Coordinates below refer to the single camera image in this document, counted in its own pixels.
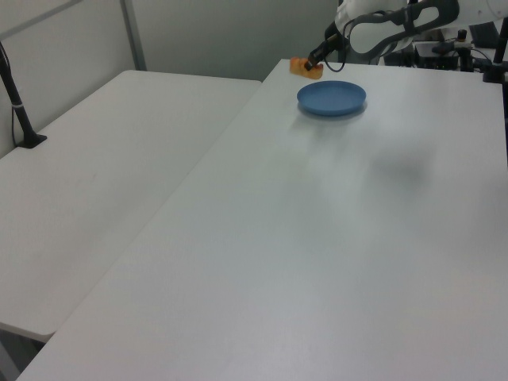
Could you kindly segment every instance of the orange object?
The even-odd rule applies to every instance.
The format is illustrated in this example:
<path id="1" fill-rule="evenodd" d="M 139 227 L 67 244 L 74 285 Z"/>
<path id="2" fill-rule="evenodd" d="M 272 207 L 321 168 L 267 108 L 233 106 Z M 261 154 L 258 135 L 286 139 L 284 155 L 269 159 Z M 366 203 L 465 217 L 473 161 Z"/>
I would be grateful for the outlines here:
<path id="1" fill-rule="evenodd" d="M 290 61 L 289 71 L 291 74 L 301 75 L 310 79 L 320 79 L 323 76 L 323 65 L 319 64 L 308 71 L 305 69 L 307 58 L 293 57 Z"/>

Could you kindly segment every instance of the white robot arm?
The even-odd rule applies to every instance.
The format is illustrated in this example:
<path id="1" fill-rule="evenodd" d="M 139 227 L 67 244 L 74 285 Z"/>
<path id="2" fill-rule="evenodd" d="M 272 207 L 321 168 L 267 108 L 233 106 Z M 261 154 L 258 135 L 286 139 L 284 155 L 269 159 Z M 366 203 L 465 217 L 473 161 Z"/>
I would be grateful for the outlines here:
<path id="1" fill-rule="evenodd" d="M 508 17 L 507 0 L 344 0 L 325 42 L 309 55 L 307 70 L 345 39 L 360 58 L 372 60 L 405 48 L 413 36 L 444 26 L 467 26 Z"/>

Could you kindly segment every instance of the cable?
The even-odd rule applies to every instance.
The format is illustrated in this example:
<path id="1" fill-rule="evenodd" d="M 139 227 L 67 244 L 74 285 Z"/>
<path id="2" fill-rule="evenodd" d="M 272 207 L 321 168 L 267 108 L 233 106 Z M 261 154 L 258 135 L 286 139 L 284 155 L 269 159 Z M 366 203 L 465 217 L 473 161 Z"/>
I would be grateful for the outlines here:
<path id="1" fill-rule="evenodd" d="M 478 49 L 471 49 L 473 52 L 478 52 L 479 54 L 481 54 L 482 56 L 484 56 L 485 58 L 487 58 L 490 62 L 492 62 L 492 60 L 484 53 L 484 52 L 481 52 L 480 50 Z"/>
<path id="2" fill-rule="evenodd" d="M 2 55 L 4 56 L 4 58 L 6 59 L 6 62 L 7 62 L 7 67 L 8 67 L 8 68 L 9 68 L 9 70 L 10 70 L 9 57 L 7 56 L 6 50 L 3 48 L 3 45 L 2 45 L 2 42 L 1 42 L 1 41 L 0 41 L 0 51 L 2 52 Z"/>
<path id="3" fill-rule="evenodd" d="M 326 59 L 326 57 L 323 59 L 325 61 L 325 64 L 326 66 L 328 67 L 328 69 L 330 69 L 331 71 L 333 71 L 334 73 L 340 73 L 342 71 L 342 69 L 344 69 L 344 66 L 346 65 L 346 59 L 348 58 L 348 48 L 346 47 L 346 37 L 345 37 L 345 34 L 346 34 L 346 28 L 348 28 L 348 26 L 353 23 L 355 21 L 355 19 L 352 19 L 352 20 L 349 20 L 346 25 L 344 25 L 344 29 L 342 30 L 342 44 L 344 45 L 344 60 L 342 61 L 342 66 L 339 70 L 335 70 L 333 69 L 330 64 L 328 63 L 328 60 Z"/>
<path id="4" fill-rule="evenodd" d="M 13 107 L 11 107 L 11 109 L 10 109 L 10 116 L 11 116 L 10 133 L 13 137 L 14 147 L 17 148 L 16 138 L 14 137 L 14 108 Z"/>
<path id="5" fill-rule="evenodd" d="M 4 60 L 6 61 L 6 64 L 7 64 L 7 68 L 10 71 L 9 57 L 7 56 L 6 50 L 3 48 L 3 45 L 2 45 L 1 41 L 0 41 L 0 52 L 2 53 L 3 58 L 4 58 Z M 17 147 L 17 143 L 16 143 L 16 138 L 14 137 L 14 107 L 13 106 L 11 106 L 11 108 L 10 108 L 10 116 L 11 116 L 10 133 L 11 133 L 12 138 L 13 138 L 14 147 L 16 148 Z"/>

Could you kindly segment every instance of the white wall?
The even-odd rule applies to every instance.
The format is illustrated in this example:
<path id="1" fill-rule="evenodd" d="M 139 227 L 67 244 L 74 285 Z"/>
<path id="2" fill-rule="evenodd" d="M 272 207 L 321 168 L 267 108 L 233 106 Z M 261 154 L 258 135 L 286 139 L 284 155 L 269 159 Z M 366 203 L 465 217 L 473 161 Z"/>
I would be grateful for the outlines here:
<path id="1" fill-rule="evenodd" d="M 337 0 L 130 0 L 150 71 L 263 80 L 307 57 Z"/>
<path id="2" fill-rule="evenodd" d="M 118 0 L 83 0 L 2 43 L 36 131 L 118 73 L 134 69 Z M 11 141 L 10 100 L 2 83 L 0 157 L 12 149 Z"/>

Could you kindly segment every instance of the blue bowl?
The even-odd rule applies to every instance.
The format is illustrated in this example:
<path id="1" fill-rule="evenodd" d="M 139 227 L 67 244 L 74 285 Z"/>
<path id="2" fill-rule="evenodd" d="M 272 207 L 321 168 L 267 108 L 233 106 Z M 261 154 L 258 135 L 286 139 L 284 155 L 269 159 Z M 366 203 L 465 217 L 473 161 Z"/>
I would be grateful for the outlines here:
<path id="1" fill-rule="evenodd" d="M 323 81 L 303 87 L 296 98 L 307 112 L 338 117 L 361 110 L 367 93 L 354 83 Z"/>

